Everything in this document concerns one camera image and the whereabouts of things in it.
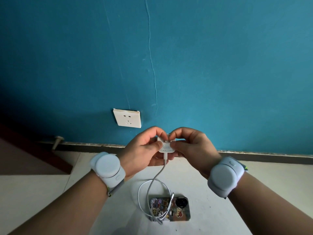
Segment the white right wrist tracker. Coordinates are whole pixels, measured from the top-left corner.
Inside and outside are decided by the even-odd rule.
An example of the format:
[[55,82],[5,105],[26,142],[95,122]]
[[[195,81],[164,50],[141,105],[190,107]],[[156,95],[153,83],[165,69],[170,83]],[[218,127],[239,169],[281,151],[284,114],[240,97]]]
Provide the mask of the white right wrist tracker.
[[211,170],[208,187],[217,196],[227,198],[248,168],[233,157],[224,157]]

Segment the phone with sticker case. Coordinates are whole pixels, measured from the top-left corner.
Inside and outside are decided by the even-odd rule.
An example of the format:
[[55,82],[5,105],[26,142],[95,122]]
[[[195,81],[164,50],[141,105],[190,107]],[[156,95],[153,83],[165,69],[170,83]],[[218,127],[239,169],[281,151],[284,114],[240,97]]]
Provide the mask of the phone with sticker case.
[[161,221],[189,221],[191,218],[187,197],[151,197],[150,208],[154,216]]

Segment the person's right forearm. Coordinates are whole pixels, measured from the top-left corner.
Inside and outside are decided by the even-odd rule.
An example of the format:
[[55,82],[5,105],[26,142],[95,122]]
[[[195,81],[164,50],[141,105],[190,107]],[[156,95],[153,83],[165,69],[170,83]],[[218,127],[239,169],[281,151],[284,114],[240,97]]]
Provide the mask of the person's right forearm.
[[253,235],[313,235],[313,218],[249,173],[228,198]]

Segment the white wall socket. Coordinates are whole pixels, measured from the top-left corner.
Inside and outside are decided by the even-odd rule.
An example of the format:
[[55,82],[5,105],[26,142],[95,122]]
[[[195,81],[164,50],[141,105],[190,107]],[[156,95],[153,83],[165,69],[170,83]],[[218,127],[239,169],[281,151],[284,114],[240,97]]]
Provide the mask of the white wall socket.
[[142,127],[139,111],[113,109],[113,114],[118,126]]

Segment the white left wrist tracker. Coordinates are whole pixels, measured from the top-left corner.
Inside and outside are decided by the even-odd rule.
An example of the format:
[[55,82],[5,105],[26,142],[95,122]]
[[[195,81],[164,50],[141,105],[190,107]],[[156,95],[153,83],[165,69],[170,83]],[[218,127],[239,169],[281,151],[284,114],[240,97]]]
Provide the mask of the white left wrist tracker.
[[90,160],[91,169],[107,186],[107,195],[111,197],[125,183],[126,173],[115,154],[101,152]]

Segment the person's left hand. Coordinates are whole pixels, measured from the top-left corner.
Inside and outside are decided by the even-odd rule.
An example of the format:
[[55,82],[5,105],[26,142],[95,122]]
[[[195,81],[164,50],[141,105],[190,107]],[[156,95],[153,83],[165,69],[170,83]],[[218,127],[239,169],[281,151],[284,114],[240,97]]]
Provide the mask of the person's left hand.
[[168,139],[163,129],[157,126],[150,127],[136,135],[135,138],[117,154],[120,164],[125,170],[126,181],[148,166],[163,166],[169,162],[168,159],[164,160],[164,156],[160,152],[149,154],[144,148],[145,145],[157,141],[158,136],[164,140]]

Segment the person's left forearm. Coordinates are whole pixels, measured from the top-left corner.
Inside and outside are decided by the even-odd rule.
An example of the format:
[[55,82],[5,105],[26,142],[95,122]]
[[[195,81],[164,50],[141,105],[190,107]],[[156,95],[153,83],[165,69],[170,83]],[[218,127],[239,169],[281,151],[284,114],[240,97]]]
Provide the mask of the person's left forearm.
[[87,235],[108,199],[107,192],[91,170],[8,235]]

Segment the white wrist tracker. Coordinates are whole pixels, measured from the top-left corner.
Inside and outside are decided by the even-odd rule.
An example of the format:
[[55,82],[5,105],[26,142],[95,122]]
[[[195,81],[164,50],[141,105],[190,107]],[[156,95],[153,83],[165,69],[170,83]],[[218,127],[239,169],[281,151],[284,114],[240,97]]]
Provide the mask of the white wrist tracker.
[[107,195],[111,197],[125,183],[126,173],[115,154],[101,152],[90,160],[91,169],[107,186]]
[[217,196],[227,198],[248,168],[233,157],[224,157],[211,170],[208,187]]

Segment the metal door stopper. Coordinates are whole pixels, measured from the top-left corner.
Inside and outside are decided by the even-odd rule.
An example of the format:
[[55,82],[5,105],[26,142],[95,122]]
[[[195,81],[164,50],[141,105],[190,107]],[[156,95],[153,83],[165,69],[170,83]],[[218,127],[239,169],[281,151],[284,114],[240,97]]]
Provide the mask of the metal door stopper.
[[57,146],[58,146],[62,141],[64,141],[64,138],[63,138],[63,137],[61,137],[61,136],[55,136],[55,140],[54,140],[54,143],[53,143],[53,146],[52,146],[51,151],[52,151],[52,152],[55,152]]

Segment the white charger adapter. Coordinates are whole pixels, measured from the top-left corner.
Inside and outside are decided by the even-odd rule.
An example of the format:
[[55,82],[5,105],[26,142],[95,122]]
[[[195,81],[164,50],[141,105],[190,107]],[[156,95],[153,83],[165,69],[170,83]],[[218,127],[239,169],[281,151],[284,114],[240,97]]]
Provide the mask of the white charger adapter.
[[174,149],[170,146],[171,142],[174,142],[174,140],[163,140],[161,137],[157,137],[157,141],[160,141],[162,143],[162,147],[159,149],[160,153],[174,153]]

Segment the dark red wooden door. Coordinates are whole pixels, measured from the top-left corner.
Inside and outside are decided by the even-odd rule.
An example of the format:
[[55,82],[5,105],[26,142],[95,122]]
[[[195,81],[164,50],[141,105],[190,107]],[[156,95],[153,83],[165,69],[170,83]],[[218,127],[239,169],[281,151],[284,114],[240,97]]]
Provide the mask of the dark red wooden door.
[[73,166],[0,123],[0,176],[67,175]]

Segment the dark baseboard strip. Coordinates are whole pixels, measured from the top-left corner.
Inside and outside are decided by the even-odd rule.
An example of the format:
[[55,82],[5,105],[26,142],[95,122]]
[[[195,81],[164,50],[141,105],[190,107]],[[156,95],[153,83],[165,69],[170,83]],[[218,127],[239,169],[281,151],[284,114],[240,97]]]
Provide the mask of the dark baseboard strip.
[[[120,151],[122,151],[124,147],[125,147],[124,145],[115,145],[115,144],[61,142],[57,145],[56,150],[84,152],[84,153],[108,152],[112,154],[117,154]],[[313,165],[313,155],[266,154],[266,153],[223,151],[223,150],[219,150],[218,153],[223,157],[231,156],[238,161]]]

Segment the person's right hand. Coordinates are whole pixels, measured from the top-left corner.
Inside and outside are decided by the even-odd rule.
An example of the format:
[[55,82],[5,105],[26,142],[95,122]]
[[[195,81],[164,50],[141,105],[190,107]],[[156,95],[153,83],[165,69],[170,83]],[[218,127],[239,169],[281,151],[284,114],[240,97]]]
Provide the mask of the person's right hand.
[[180,127],[173,130],[168,139],[188,142],[188,154],[175,155],[175,157],[186,158],[205,179],[209,178],[212,168],[222,159],[209,138],[199,130]]

